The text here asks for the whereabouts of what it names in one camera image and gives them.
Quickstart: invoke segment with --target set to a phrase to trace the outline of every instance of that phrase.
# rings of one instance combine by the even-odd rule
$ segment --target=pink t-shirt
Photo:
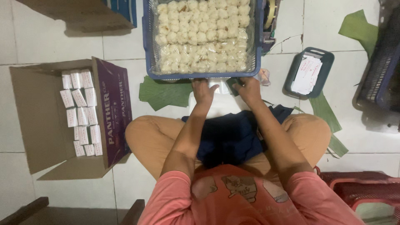
[[[197,174],[165,173],[139,219],[153,224],[364,224],[316,174],[300,172],[282,187],[232,165]]]

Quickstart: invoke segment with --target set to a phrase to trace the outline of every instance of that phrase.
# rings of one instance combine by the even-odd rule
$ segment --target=wooden chair leg
[[[24,220],[37,213],[39,210],[48,206],[49,198],[48,197],[40,197],[33,202],[29,203],[26,206],[21,207],[15,213],[7,216],[2,221],[0,221],[0,225],[17,225],[22,223]]]
[[[144,199],[138,199],[129,209],[128,213],[120,223],[120,225],[136,225],[138,224],[140,215],[144,210]]]

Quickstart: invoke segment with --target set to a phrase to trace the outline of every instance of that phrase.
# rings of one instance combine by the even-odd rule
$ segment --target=white paper
[[[79,127],[74,127],[74,140],[79,141]]]
[[[88,107],[97,106],[96,92],[94,88],[85,89],[85,96]]]
[[[93,144],[93,147],[96,156],[103,155],[103,148],[101,146],[101,142]]]
[[[78,124],[79,124],[79,126],[89,125],[88,114],[87,114],[87,108],[86,107],[78,108]]]
[[[62,71],[61,74],[62,74],[62,85],[64,89],[73,88],[70,71]]]
[[[80,145],[89,144],[88,129],[85,126],[79,127],[79,143]]]
[[[94,146],[93,145],[84,145],[84,146],[85,146],[86,156],[94,155]]]
[[[92,138],[92,144],[101,142],[99,125],[90,126],[90,137]]]
[[[300,94],[309,94],[312,92],[321,66],[322,62],[320,59],[310,55],[303,55],[296,78],[291,85],[291,90]]]
[[[74,88],[82,88],[83,81],[79,70],[71,70],[71,80]]]
[[[74,97],[75,103],[78,107],[86,107],[87,106],[85,98],[83,97],[83,95],[79,89],[74,90],[71,93],[72,93],[72,96]]]
[[[74,141],[74,147],[75,147],[76,156],[84,156],[85,155],[83,146],[79,144],[79,141]]]
[[[76,127],[78,125],[78,118],[76,117],[76,109],[67,109],[67,122],[68,127]]]
[[[194,109],[196,105],[196,99],[194,98],[193,92],[189,95],[189,113]],[[211,104],[211,108],[207,113],[207,119],[221,117],[228,113],[240,113],[243,110],[250,110],[243,99],[238,95],[234,97],[230,94],[214,94],[214,99]]]
[[[69,89],[61,90],[60,94],[62,101],[64,102],[65,108],[70,108],[75,106],[74,100],[72,99],[71,91]]]
[[[80,75],[82,76],[83,87],[84,88],[92,88],[93,80],[92,80],[92,74],[90,73],[90,70],[89,69],[81,70]]]
[[[216,84],[219,85],[217,90],[214,93],[216,94],[230,94],[229,88],[226,85],[226,80],[229,78],[210,78],[208,79],[208,87],[212,87]]]
[[[98,123],[97,114],[96,114],[96,108],[95,107],[88,107],[86,111],[87,111],[87,115],[88,115],[89,124],[90,125],[96,125]]]

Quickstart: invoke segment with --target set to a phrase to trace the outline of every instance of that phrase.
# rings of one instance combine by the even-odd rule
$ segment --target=purple cardboard box
[[[60,95],[61,71],[87,68],[96,89],[103,155],[77,157]],[[10,67],[10,73],[30,173],[61,163],[39,180],[101,178],[129,152],[125,129],[132,110],[125,68],[92,57]]]

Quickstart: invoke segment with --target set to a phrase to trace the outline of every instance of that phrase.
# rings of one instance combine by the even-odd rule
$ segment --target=dark blue plastic crate
[[[192,78],[214,78],[214,77],[244,77],[255,76],[261,68],[261,43],[262,43],[262,27],[264,19],[264,10],[262,9],[262,0],[250,0],[250,17],[254,18],[254,33],[248,33],[249,42],[254,41],[252,51],[247,55],[248,71],[247,72],[224,72],[224,73],[192,73],[192,74],[163,74],[157,75],[156,61],[159,58],[154,36],[157,35],[154,18],[154,1],[143,0],[143,47],[146,53],[146,70],[147,74],[154,80],[171,80],[171,79],[192,79]]]

